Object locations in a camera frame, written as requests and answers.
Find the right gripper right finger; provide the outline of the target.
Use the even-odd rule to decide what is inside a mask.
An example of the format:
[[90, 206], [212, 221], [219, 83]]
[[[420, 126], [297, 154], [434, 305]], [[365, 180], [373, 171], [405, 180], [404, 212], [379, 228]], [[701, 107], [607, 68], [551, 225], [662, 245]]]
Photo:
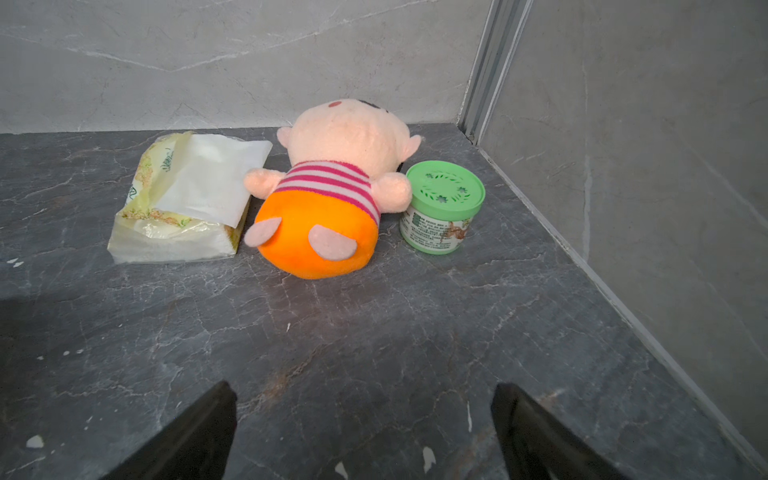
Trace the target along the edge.
[[627, 478], [514, 383], [496, 386], [491, 415], [511, 479]]

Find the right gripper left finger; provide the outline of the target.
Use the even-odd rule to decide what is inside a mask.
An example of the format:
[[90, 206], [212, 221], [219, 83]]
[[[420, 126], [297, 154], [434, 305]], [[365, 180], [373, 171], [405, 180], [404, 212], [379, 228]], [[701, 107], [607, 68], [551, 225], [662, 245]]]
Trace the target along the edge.
[[228, 382], [216, 383], [103, 479], [221, 479], [237, 428], [236, 402]]

